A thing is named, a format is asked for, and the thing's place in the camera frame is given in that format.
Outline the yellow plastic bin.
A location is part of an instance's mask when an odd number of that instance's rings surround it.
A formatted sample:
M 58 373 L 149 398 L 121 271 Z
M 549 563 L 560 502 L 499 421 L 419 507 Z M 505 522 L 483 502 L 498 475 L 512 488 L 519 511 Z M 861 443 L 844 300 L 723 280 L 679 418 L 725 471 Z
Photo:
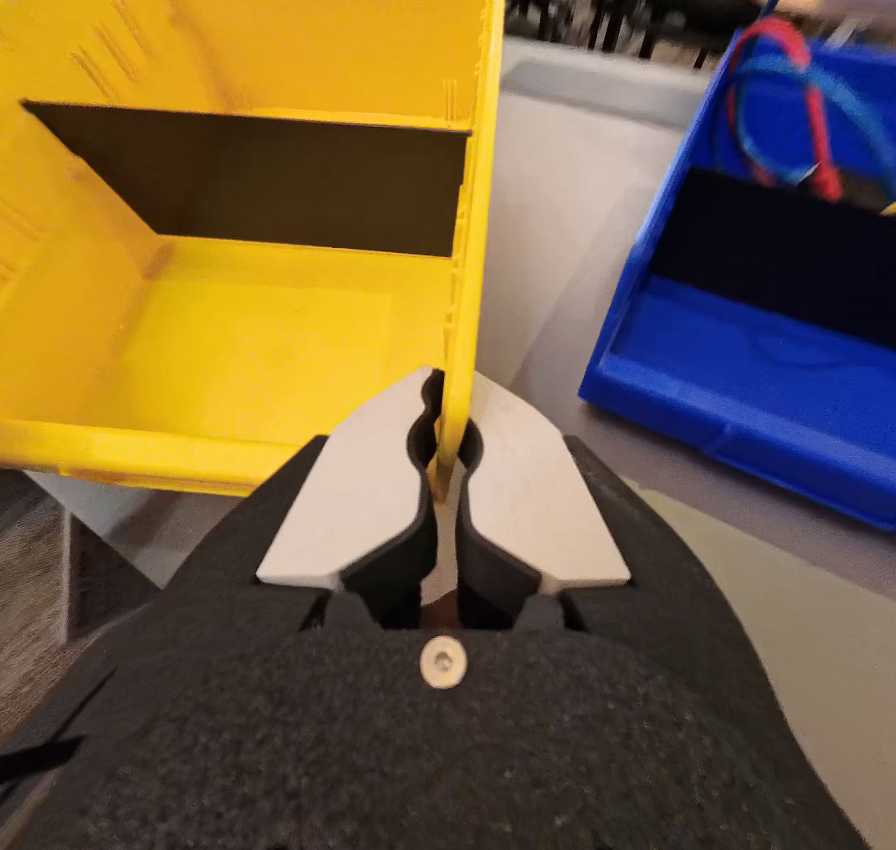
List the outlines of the yellow plastic bin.
M 248 495 L 417 369 L 469 410 L 504 0 L 2 0 L 2 467 Z M 21 102 L 468 132 L 447 258 L 166 236 Z

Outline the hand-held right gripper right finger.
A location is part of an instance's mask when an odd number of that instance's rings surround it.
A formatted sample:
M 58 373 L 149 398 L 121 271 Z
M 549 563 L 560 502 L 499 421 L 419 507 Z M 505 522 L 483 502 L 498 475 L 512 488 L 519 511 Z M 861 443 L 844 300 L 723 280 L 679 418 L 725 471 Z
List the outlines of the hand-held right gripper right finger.
M 564 435 L 479 373 L 459 461 L 454 543 L 465 628 L 510 629 L 535 596 L 631 580 Z

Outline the blue plastic bin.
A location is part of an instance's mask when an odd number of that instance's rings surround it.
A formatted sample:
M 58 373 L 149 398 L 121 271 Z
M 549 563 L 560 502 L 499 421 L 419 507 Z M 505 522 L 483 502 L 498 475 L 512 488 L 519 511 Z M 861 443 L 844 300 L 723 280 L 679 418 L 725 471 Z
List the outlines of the blue plastic bin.
M 894 55 L 810 42 L 781 17 L 736 35 L 635 238 L 580 387 L 599 408 L 891 532 L 895 345 L 650 265 L 692 167 L 894 217 L 894 75 Z

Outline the black bin divider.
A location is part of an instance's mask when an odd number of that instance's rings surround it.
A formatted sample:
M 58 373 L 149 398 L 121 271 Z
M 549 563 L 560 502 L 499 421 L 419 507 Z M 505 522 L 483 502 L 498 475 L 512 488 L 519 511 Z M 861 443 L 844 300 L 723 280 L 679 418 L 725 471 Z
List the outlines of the black bin divider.
M 650 270 L 750 307 L 895 345 L 893 216 L 692 167 Z
M 21 105 L 160 235 L 452 254 L 468 132 Z

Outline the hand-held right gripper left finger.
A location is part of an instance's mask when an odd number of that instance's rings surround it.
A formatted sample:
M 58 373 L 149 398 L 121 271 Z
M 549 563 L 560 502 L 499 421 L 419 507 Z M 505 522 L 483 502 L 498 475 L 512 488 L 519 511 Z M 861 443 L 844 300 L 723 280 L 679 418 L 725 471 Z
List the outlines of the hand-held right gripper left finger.
M 340 422 L 324 439 L 256 578 L 355 594 L 375 620 L 407 619 L 437 556 L 427 469 L 439 416 L 440 370 L 424 366 Z

